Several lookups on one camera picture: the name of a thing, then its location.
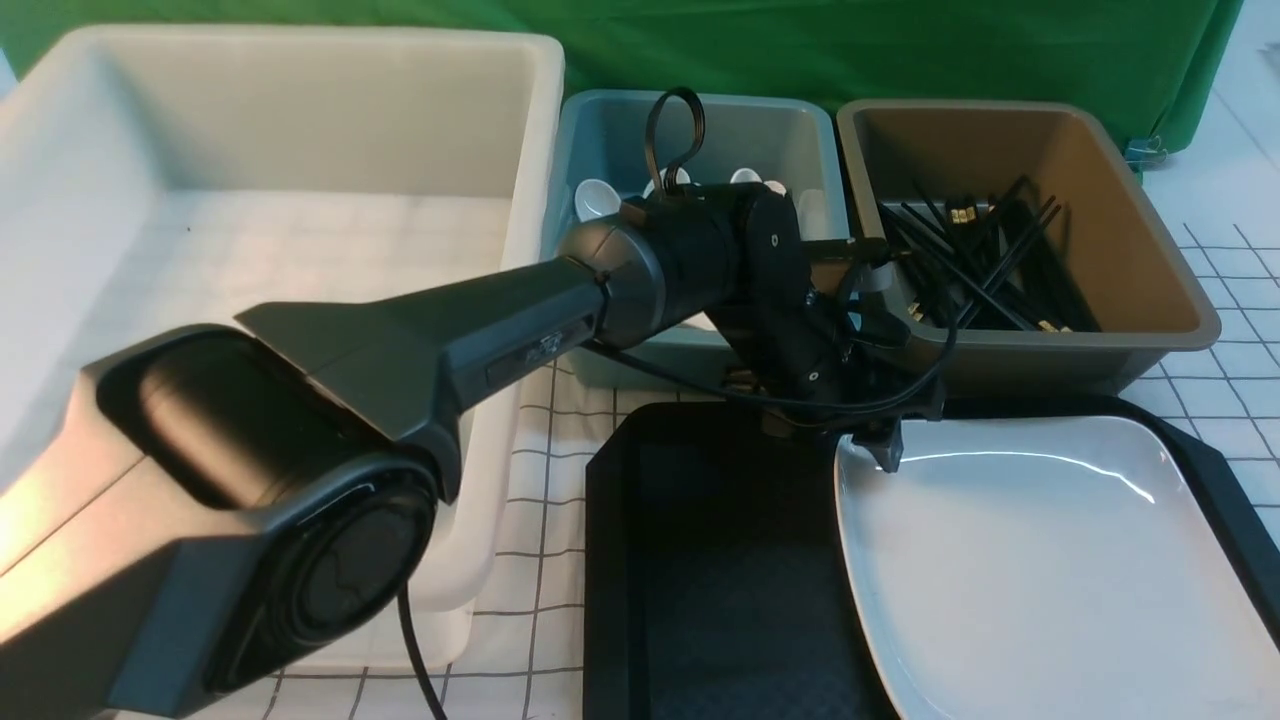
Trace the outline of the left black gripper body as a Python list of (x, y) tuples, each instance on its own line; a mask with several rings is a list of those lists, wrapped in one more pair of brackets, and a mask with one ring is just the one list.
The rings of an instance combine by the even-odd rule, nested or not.
[(863, 448), (882, 471), (896, 473), (905, 447), (902, 421), (911, 418), (937, 421), (945, 405), (945, 380), (932, 374), (859, 402), (768, 406), (760, 411), (760, 429), (767, 437), (813, 448), (836, 451), (841, 445), (851, 445)]

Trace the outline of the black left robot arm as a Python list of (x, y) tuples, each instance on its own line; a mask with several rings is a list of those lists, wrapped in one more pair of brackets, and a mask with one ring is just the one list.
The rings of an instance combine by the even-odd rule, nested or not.
[(369, 304), (269, 302), (79, 370), (3, 495), (3, 716), (187, 717), (349, 634), (407, 584), (462, 478), (461, 418), (585, 347), (708, 316), (758, 386), (724, 398), (882, 468), (936, 419), (940, 365), (868, 357), (849, 319), (878, 238), (803, 241), (762, 183), (667, 184), (547, 261)]

